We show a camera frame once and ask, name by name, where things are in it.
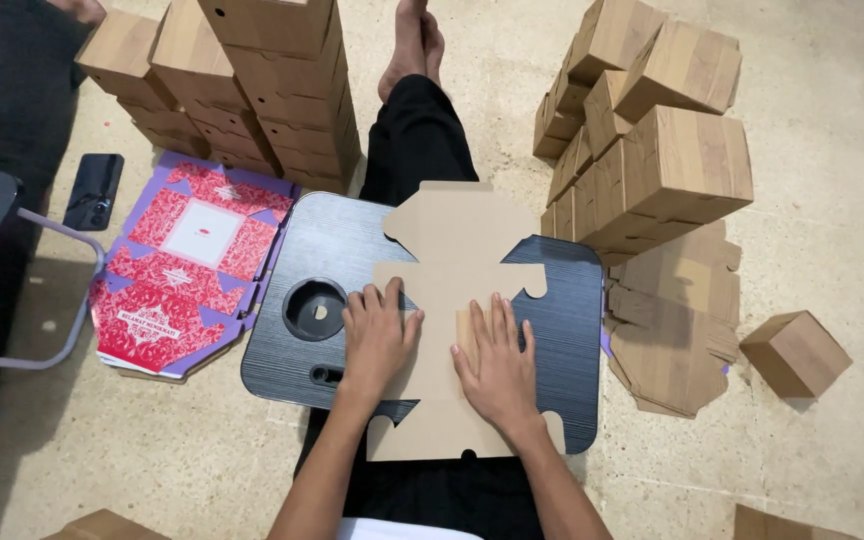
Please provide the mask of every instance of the black pants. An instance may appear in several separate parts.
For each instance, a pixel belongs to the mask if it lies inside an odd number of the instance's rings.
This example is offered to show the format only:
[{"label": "black pants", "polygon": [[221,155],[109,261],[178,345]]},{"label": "black pants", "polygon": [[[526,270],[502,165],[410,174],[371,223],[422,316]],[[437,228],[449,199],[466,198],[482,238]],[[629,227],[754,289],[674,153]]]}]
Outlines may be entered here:
[{"label": "black pants", "polygon": [[[410,75],[392,89],[368,132],[360,197],[397,206],[423,180],[478,182],[469,144],[445,92]],[[329,418],[313,409],[295,473]],[[543,538],[528,478],[517,457],[367,462],[359,444],[345,517],[441,527],[492,539]]]},{"label": "black pants", "polygon": [[[45,0],[0,0],[0,171],[22,183],[18,205],[42,213],[66,153],[76,90],[76,53],[90,26]],[[0,356],[40,230],[18,216],[0,228]]]}]

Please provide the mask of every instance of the stack of cardboard boxes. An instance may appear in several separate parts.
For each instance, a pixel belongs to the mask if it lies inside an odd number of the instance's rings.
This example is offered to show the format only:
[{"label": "stack of cardboard boxes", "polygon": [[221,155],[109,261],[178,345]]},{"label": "stack of cardboard boxes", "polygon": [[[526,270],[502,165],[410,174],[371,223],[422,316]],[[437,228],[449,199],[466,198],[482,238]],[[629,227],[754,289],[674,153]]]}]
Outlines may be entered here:
[{"label": "stack of cardboard boxes", "polygon": [[597,0],[535,116],[534,154],[558,159],[542,233],[613,266],[749,205],[745,130],[721,116],[741,59],[734,38]]},{"label": "stack of cardboard boxes", "polygon": [[282,176],[256,112],[196,0],[173,0],[150,63],[211,144],[215,161]]},{"label": "stack of cardboard boxes", "polygon": [[335,0],[198,0],[286,180],[345,194],[361,155]]},{"label": "stack of cardboard boxes", "polygon": [[76,62],[99,88],[118,97],[153,145],[206,158],[209,142],[149,64],[158,34],[158,21],[110,8]]}]

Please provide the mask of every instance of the tiled floor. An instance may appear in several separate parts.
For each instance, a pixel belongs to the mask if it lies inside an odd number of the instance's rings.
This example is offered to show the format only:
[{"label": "tiled floor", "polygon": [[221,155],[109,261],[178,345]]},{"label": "tiled floor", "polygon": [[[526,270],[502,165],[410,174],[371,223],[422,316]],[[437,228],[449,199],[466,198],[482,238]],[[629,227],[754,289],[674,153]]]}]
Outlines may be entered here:
[{"label": "tiled floor", "polygon": [[[533,114],[589,1],[430,2],[447,40],[442,80],[479,174],[536,215],[551,171],[530,156]],[[739,334],[809,309],[855,364],[797,412],[742,362],[725,396],[694,421],[637,411],[604,371],[599,438],[569,464],[616,538],[732,538],[736,502],[864,538],[864,2],[654,2],[734,34],[745,54],[729,113],[745,121],[756,191],[755,204],[727,219],[745,249]],[[340,3],[365,148],[395,0]],[[159,17],[166,0],[109,4]],[[126,157],[113,215],[121,224],[155,154],[91,82],[55,180],[53,218],[87,152]],[[114,230],[99,235],[106,245]],[[90,265],[86,251],[46,234],[15,350],[57,350]],[[264,535],[290,484],[304,411],[246,392],[241,346],[172,386],[112,373],[90,337],[57,368],[4,376],[0,539],[39,538],[103,507],[176,540]]]}]

